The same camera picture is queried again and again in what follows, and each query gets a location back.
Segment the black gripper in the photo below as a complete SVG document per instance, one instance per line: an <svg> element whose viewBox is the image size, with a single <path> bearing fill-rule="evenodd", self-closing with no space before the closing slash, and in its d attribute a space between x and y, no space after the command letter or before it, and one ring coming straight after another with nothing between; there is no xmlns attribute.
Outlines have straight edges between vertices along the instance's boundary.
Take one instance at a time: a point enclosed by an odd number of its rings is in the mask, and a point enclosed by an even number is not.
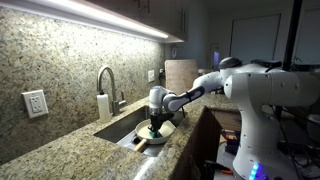
<svg viewBox="0 0 320 180"><path fill-rule="evenodd" d="M174 117L173 113L165 113L165 114L158 114L158 115L152 115L150 117L151 125L148 127L149 130L152 132L158 132L158 130L161 128L162 124L170 120Z"/></svg>

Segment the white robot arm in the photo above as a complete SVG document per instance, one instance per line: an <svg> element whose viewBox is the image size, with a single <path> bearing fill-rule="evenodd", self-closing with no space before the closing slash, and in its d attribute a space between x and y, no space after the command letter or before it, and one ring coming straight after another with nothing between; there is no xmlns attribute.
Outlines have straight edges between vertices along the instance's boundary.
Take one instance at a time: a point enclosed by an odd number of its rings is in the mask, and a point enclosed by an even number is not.
<svg viewBox="0 0 320 180"><path fill-rule="evenodd" d="M233 160L233 169L245 180L281 178L298 180L295 166L278 148L279 121L263 112L264 105L298 107L316 102L320 81L312 72L284 71L271 61L244 65L227 57L219 69L194 80L190 90L181 95L154 86L149 91L151 130L156 132L171 113L185 104L223 88L225 95L240 111L240 145Z"/></svg>

